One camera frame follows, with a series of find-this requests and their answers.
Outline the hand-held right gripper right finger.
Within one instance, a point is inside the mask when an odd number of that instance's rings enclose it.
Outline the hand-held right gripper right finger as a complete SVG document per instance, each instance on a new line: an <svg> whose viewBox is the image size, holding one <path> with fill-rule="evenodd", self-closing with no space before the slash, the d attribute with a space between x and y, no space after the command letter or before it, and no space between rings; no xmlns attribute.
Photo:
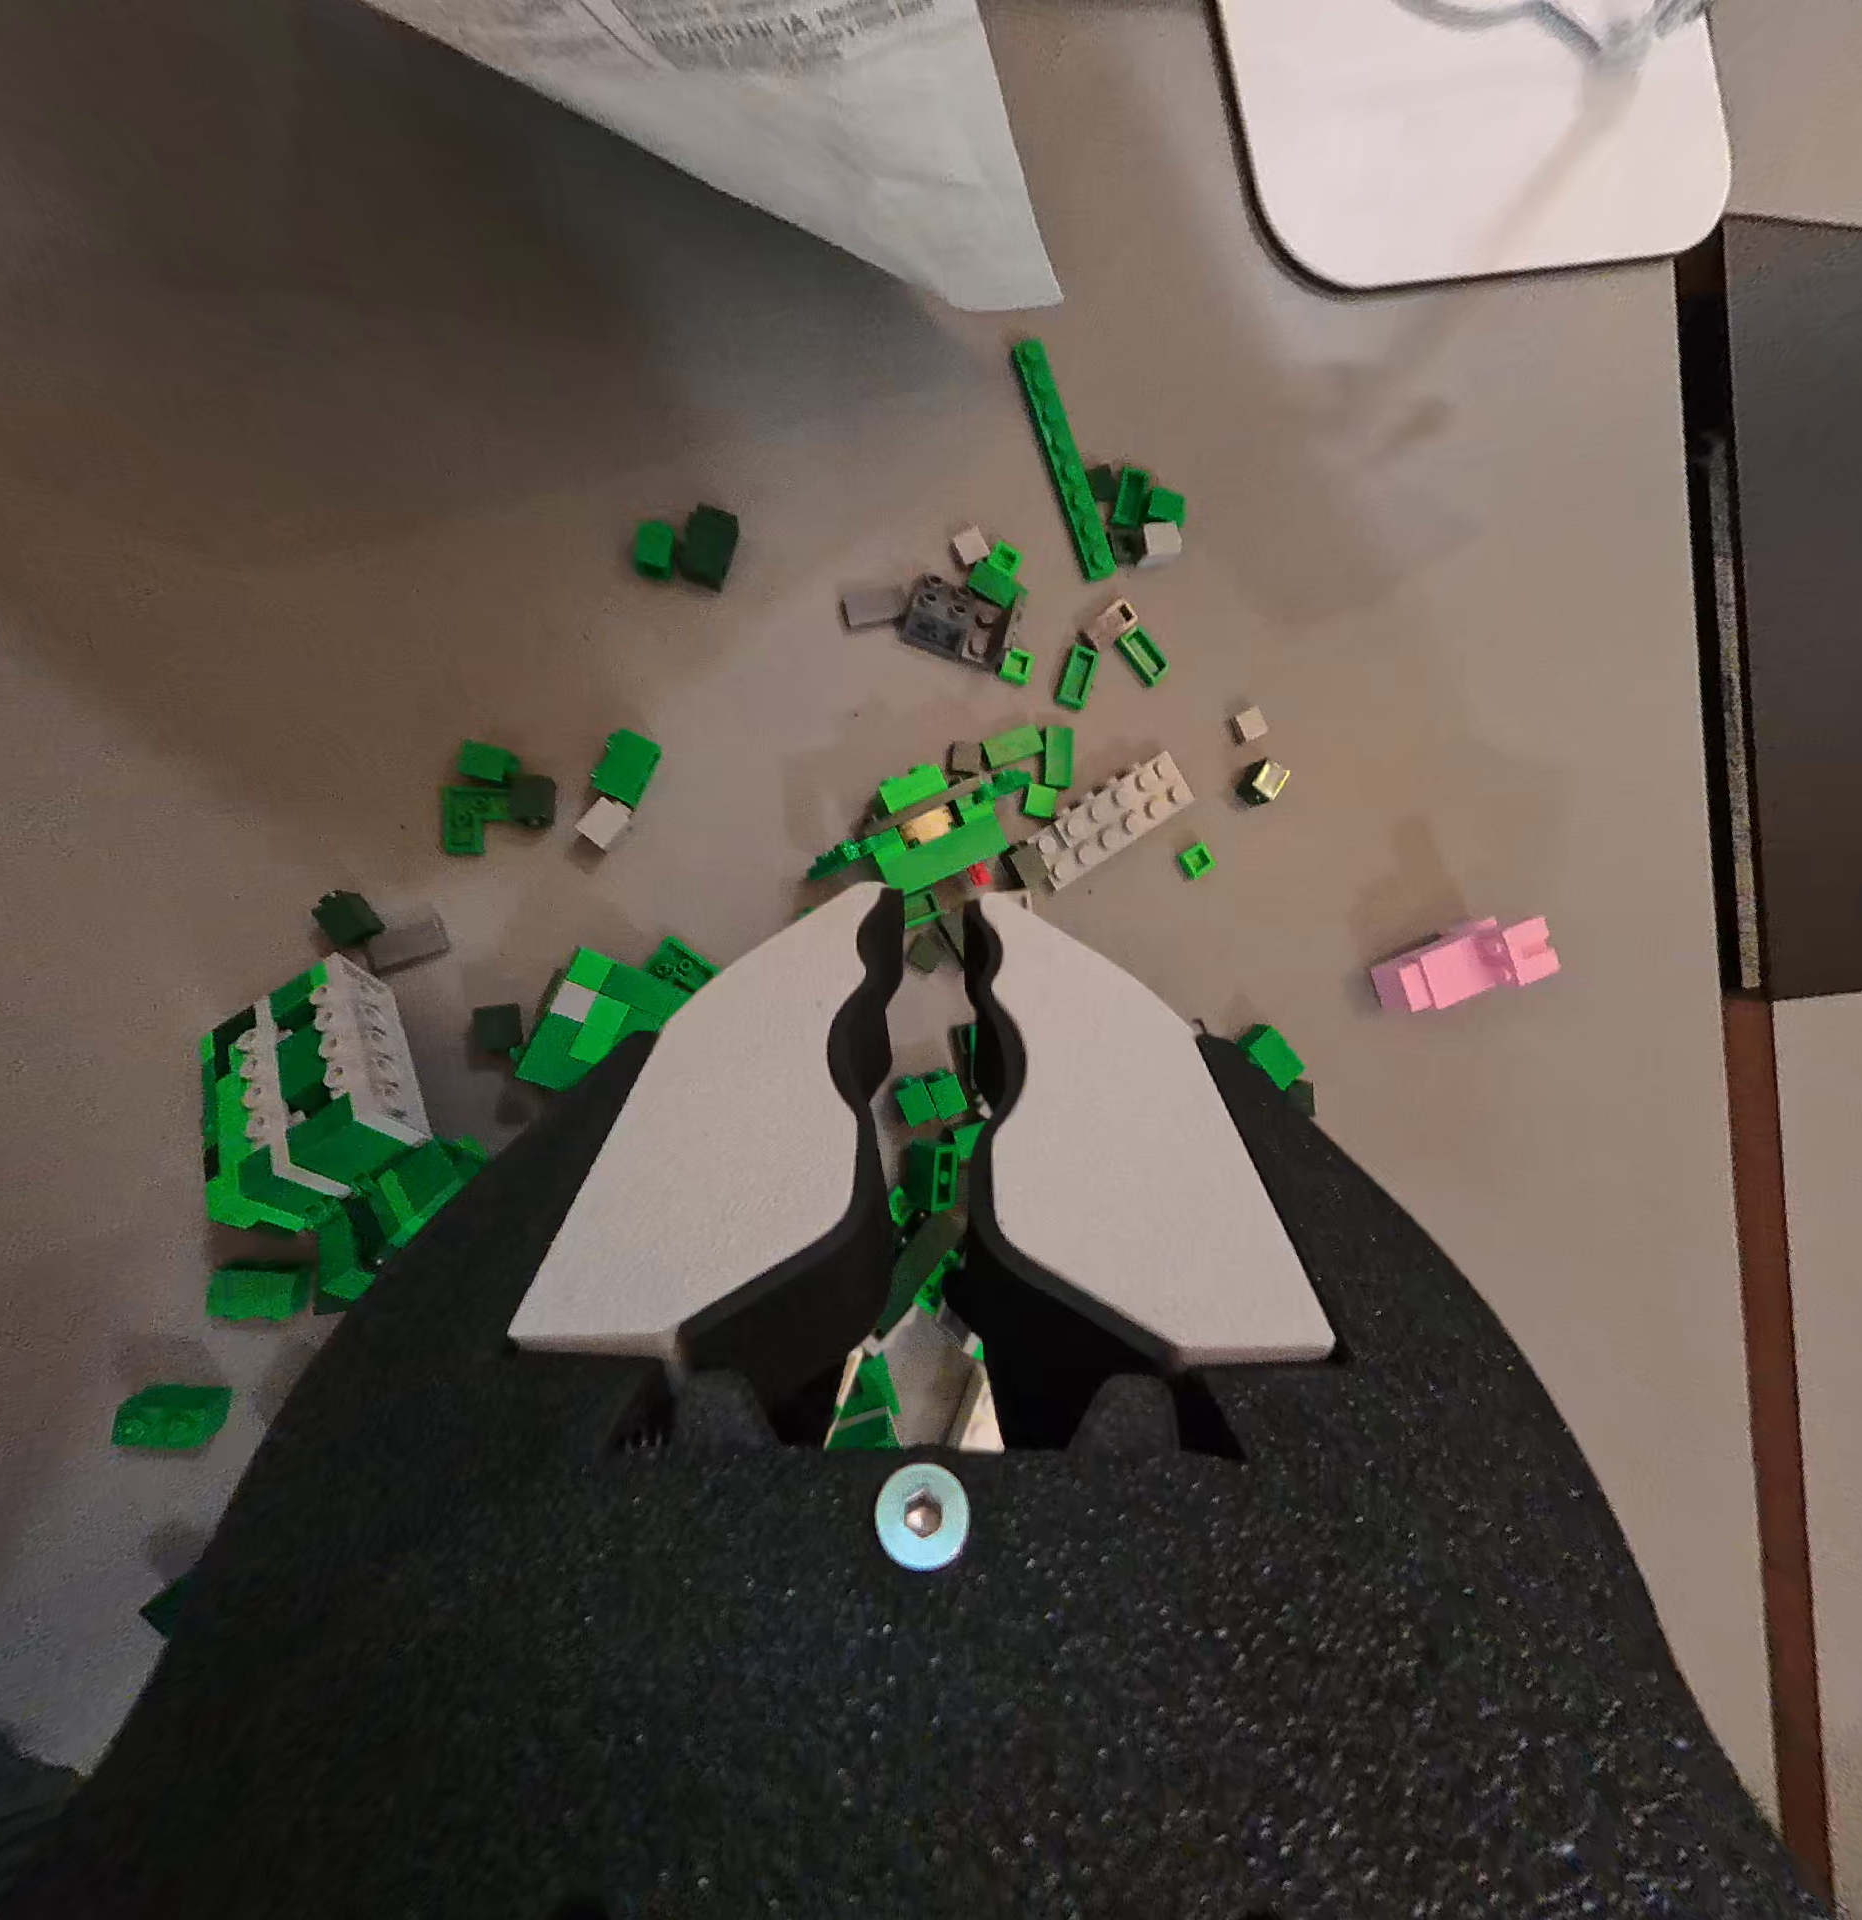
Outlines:
<svg viewBox="0 0 1862 1920"><path fill-rule="evenodd" d="M1230 1451L1207 1370L1310 1366L1335 1332L1257 1168L1272 1101L1231 1045L1008 899L966 910L975 1078L956 1314L1008 1451L1064 1451L1113 1378Z"/></svg>

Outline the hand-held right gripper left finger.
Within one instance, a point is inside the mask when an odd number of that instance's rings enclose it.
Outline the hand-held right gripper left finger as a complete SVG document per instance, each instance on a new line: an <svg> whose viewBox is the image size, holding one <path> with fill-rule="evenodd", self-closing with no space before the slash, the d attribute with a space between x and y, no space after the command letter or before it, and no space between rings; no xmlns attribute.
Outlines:
<svg viewBox="0 0 1862 1920"><path fill-rule="evenodd" d="M780 1440L821 1445L892 1292L873 1100L893 996L896 893L862 881L621 1048L630 1086L513 1346L735 1373Z"/></svg>

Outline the pile of green toy bricks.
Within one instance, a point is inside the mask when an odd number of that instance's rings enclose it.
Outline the pile of green toy bricks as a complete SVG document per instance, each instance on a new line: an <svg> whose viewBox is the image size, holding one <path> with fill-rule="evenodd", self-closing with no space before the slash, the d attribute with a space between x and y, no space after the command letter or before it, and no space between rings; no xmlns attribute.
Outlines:
<svg viewBox="0 0 1862 1920"><path fill-rule="evenodd" d="M1017 557L1004 542L991 545L981 534L969 532L952 552L969 568L964 583L969 588L999 607L1011 607L1012 600L1027 596L1023 587L1012 587ZM893 596L892 603L884 603L884 609L892 610L879 609L871 620L875 624L899 622L906 603L908 594L905 598ZM1056 703L1070 713L1081 713L1086 706L1097 679L1101 647L1114 647L1114 656L1127 661L1144 687L1156 687L1166 669L1161 650L1138 627L1129 607L1113 604L1107 615L1098 615L1091 633L1073 641L1061 667ZM996 678L1023 689L1030 678L1030 656L1011 647ZM591 776L591 807L578 820L582 841L598 851L615 845L617 836L634 820L640 803L656 776L659 757L661 745L642 732L609 732ZM969 743L969 760L961 763L959 757L950 757L950 773L940 762L936 766L950 782L961 782L1014 762L1033 773L1033 785L1012 794L1019 798L1022 819L1036 826L1049 823L1064 807L1064 794L1075 773L1070 726L1027 723L1001 730ZM518 802L523 798L529 807L536 785L537 782L521 773L511 752L486 741L466 741L459 747L459 782L441 787L444 851L455 856L483 854L486 827L502 823L506 813L518 819ZM915 939L936 923L950 923L950 952L958 952L958 933L964 932L958 924L961 914L958 904L944 910L942 890L958 886L958 881L983 887L996 873L993 864L971 870L969 877L948 878L929 893L902 897L905 933ZM498 1045L511 1064L513 1050L529 1040L518 1036L515 1019L515 1004L502 1004L502 1026L498 1026L502 1040ZM913 1140L899 1162L898 1183L888 1189L896 1234L905 1230L931 1232L936 1219L944 1219L966 1200L964 1168L983 1132L983 1120L971 1111L975 1101L966 1097L966 1075L972 1070L971 1048L972 1037L966 1028L966 1050L959 1053L964 1075L940 1068L929 1075L908 1075L896 1089L896 1113L905 1128L933 1125L944 1128L938 1140ZM343 1309L363 1297L380 1265L401 1250L376 1244L372 1225L351 1215L331 1215L310 1232L282 1234L314 1234L319 1241L316 1263L222 1268L209 1282L208 1314L276 1323L297 1316L308 1297L319 1306L331 1303ZM912 1262L898 1265L888 1299L877 1313L873 1340L892 1332L906 1316L906 1309L936 1313L942 1303L942 1282L958 1263L959 1255L940 1241L938 1250L925 1253L918 1265ZM108 1445L119 1451L198 1451L224 1429L230 1404L232 1389L224 1384L151 1382L112 1411Z"/></svg>

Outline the torn white paper bag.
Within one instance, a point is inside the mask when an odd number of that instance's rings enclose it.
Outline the torn white paper bag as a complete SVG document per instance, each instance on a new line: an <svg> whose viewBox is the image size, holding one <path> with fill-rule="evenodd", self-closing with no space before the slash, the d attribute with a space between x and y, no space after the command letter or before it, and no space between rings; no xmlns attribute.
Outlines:
<svg viewBox="0 0 1862 1920"><path fill-rule="evenodd" d="M972 3L379 3L961 312L1061 302Z"/></svg>

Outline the green tiled panel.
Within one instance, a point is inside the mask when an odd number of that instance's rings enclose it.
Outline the green tiled panel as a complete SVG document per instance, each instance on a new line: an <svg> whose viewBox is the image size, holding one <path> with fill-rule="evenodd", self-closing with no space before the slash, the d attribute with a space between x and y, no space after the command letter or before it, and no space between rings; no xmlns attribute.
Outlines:
<svg viewBox="0 0 1862 1920"><path fill-rule="evenodd" d="M640 1034L656 1034L721 967L677 939L666 939L640 964L592 948L575 948L543 996L529 1040L513 1050L521 1085L564 1091Z"/></svg>

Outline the light grey studded plate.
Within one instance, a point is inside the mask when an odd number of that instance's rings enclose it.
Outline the light grey studded plate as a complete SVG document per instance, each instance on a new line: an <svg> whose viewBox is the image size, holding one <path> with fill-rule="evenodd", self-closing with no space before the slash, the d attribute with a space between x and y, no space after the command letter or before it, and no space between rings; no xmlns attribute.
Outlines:
<svg viewBox="0 0 1862 1920"><path fill-rule="evenodd" d="M1008 851L1017 882L1033 897L1056 893L1119 851L1171 823L1193 803L1176 760L1156 752L1064 805L1040 831Z"/></svg>

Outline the pink toy pig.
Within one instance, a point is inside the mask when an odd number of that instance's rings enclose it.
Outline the pink toy pig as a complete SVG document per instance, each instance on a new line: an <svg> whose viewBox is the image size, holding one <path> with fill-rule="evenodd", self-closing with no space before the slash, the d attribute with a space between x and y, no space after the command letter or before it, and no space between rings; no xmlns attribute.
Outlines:
<svg viewBox="0 0 1862 1920"><path fill-rule="evenodd" d="M1375 962L1369 977L1386 1012L1442 1014L1479 996L1531 986L1559 970L1543 919L1482 919Z"/></svg>

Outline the green white brick assembly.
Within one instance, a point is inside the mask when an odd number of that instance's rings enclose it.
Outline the green white brick assembly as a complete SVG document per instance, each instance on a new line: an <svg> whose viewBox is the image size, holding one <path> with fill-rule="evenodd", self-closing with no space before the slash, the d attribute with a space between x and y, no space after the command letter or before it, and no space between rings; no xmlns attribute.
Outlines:
<svg viewBox="0 0 1862 1920"><path fill-rule="evenodd" d="M396 1250L486 1167L433 1131L393 992L334 952L198 1037L204 1200L230 1230L331 1215Z"/></svg>

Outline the green assembly with tan ball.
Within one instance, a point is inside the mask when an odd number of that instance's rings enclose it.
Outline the green assembly with tan ball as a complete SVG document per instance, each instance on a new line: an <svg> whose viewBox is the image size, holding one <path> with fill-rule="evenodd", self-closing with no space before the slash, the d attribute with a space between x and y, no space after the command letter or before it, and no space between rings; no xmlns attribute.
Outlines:
<svg viewBox="0 0 1862 1920"><path fill-rule="evenodd" d="M804 878L821 882L871 867L905 897L929 893L1011 851L999 805L1030 785L1033 773L1019 762L961 782L950 782L940 766L919 763L883 782L871 829L822 851Z"/></svg>

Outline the dark grey square brick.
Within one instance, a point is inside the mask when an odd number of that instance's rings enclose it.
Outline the dark grey square brick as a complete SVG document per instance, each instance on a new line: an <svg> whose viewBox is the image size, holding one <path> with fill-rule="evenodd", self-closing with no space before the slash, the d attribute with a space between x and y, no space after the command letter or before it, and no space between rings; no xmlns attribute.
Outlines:
<svg viewBox="0 0 1862 1920"><path fill-rule="evenodd" d="M1023 598L999 607L966 584L921 573L912 583L898 635L919 652L997 674L1014 645L1022 612Z"/></svg>

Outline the long green plate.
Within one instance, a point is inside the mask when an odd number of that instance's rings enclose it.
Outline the long green plate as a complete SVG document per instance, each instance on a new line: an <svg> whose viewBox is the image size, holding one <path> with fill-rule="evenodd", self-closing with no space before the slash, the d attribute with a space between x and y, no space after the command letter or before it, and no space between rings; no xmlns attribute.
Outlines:
<svg viewBox="0 0 1862 1920"><path fill-rule="evenodd" d="M1114 575L1107 527L1092 492L1088 466L1073 434L1056 388L1049 350L1040 339L1022 339L1011 348L1011 364L1027 401L1027 412L1056 493L1066 535L1081 575L1098 584Z"/></svg>

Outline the white book stand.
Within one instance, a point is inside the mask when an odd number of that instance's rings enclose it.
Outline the white book stand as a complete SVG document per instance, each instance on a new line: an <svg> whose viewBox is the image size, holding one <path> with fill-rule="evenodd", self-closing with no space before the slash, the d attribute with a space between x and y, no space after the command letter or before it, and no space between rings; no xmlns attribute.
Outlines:
<svg viewBox="0 0 1862 1920"><path fill-rule="evenodd" d="M1728 211L1703 3L1222 3L1257 207L1349 292L1667 260Z"/></svg>

